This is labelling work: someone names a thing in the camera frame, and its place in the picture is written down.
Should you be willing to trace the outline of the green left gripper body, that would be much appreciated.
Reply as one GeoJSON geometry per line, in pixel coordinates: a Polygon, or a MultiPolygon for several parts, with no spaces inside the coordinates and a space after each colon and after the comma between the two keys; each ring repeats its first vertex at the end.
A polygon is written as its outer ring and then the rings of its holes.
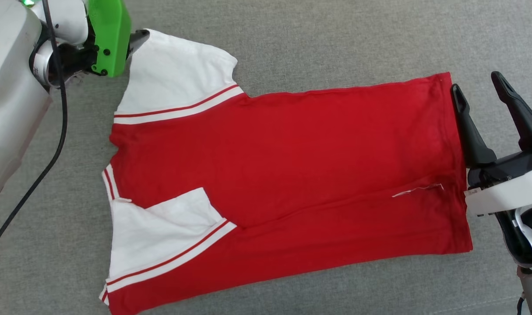
{"type": "Polygon", "coordinates": [[[90,0],[88,16],[94,31],[96,74],[118,77],[123,74],[131,32],[131,18],[123,0],[90,0]]]}

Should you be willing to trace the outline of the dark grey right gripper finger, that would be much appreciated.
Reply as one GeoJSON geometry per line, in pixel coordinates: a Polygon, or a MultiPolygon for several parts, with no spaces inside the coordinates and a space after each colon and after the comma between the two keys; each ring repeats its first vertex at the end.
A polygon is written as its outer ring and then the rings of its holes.
{"type": "Polygon", "coordinates": [[[515,89],[504,78],[502,73],[494,71],[491,80],[498,98],[506,104],[520,139],[518,145],[521,151],[532,150],[532,109],[515,89]]]}
{"type": "Polygon", "coordinates": [[[468,101],[458,84],[452,85],[451,98],[466,167],[474,169],[494,163],[497,156],[492,149],[487,147],[476,128],[470,116],[468,101]]]}

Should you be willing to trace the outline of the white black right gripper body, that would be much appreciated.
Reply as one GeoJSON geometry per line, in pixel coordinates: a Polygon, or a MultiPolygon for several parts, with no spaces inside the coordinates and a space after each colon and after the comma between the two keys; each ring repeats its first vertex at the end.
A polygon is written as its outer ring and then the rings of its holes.
{"type": "Polygon", "coordinates": [[[469,169],[465,202],[471,214],[484,215],[532,205],[532,150],[469,169]]]}

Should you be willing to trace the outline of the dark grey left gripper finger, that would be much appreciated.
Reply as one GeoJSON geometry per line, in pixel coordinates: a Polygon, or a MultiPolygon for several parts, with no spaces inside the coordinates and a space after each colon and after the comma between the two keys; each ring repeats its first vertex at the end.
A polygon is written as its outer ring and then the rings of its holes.
{"type": "Polygon", "coordinates": [[[146,29],[138,29],[130,34],[128,42],[127,57],[130,58],[136,50],[138,50],[144,42],[150,37],[150,31],[146,29]]]}

